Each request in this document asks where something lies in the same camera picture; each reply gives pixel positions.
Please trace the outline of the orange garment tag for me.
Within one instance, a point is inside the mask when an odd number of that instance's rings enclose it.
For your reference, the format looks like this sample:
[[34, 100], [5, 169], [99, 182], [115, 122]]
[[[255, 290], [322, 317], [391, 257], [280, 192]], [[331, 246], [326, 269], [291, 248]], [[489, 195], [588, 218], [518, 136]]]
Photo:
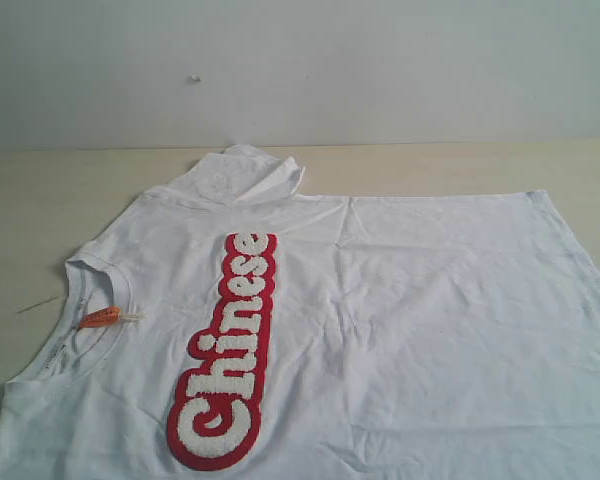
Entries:
[[87, 314], [79, 323], [79, 329], [104, 328], [117, 323], [136, 322], [142, 320], [142, 313], [125, 313], [120, 307], [111, 306]]

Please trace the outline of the white t-shirt with red lettering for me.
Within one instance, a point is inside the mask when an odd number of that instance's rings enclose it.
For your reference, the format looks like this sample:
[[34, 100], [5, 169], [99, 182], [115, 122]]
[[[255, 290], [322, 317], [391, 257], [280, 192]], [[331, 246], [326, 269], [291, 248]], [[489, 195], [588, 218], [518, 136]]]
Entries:
[[547, 193], [303, 174], [208, 154], [67, 260], [0, 479], [600, 479], [600, 272]]

